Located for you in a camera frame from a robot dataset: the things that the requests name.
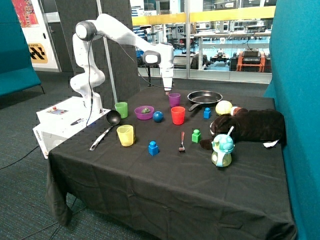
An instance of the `green block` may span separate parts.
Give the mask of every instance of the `green block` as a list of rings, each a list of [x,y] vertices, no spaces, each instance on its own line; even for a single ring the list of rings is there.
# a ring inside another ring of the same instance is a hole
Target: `green block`
[[[192,142],[199,143],[201,140],[201,133],[198,129],[195,129],[192,134]]]

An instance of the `yellow railing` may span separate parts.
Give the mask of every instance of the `yellow railing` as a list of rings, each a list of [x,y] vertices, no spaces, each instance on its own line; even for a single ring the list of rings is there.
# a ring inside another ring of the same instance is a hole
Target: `yellow railing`
[[[190,22],[206,22],[206,21],[229,21],[229,20],[245,20],[245,19],[266,19],[273,18],[275,15],[275,6],[264,7],[245,7],[228,10],[201,11],[191,12]],[[164,14],[156,16],[134,16],[132,18],[133,26],[140,25],[158,25],[158,24],[176,24],[185,23],[186,14]]]

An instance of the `ladle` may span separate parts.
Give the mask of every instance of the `ladle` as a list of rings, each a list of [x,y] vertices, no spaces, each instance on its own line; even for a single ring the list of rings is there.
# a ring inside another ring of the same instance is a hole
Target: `ladle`
[[[90,147],[90,151],[93,151],[96,149],[100,141],[105,137],[105,135],[116,125],[118,125],[121,121],[121,115],[116,110],[110,110],[106,114],[106,120],[111,125],[107,130],[105,130],[92,144]]]

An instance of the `yellow sign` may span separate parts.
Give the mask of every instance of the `yellow sign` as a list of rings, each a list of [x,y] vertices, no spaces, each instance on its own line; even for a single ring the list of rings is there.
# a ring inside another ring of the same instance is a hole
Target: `yellow sign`
[[[40,43],[28,44],[31,62],[33,64],[47,64],[48,58],[44,46]]]

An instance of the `teal partition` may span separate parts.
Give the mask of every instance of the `teal partition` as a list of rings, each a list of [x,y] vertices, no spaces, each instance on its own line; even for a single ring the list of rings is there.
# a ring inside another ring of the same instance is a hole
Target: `teal partition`
[[[320,239],[320,4],[278,0],[270,53],[273,97],[285,117],[283,149],[298,239]]]
[[[11,0],[0,0],[0,96],[40,85]]]

